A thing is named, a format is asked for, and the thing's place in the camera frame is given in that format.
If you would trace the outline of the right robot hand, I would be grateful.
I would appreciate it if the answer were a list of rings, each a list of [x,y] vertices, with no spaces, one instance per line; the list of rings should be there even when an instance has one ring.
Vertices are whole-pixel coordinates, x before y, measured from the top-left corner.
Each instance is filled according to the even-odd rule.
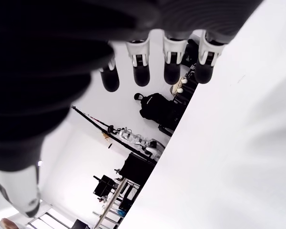
[[[199,83],[258,0],[0,0],[0,193],[20,213],[40,207],[39,167],[47,134],[102,69],[119,86],[112,41],[125,42],[135,82],[148,84],[149,32],[163,31],[164,79],[173,85],[190,35],[201,30]]]

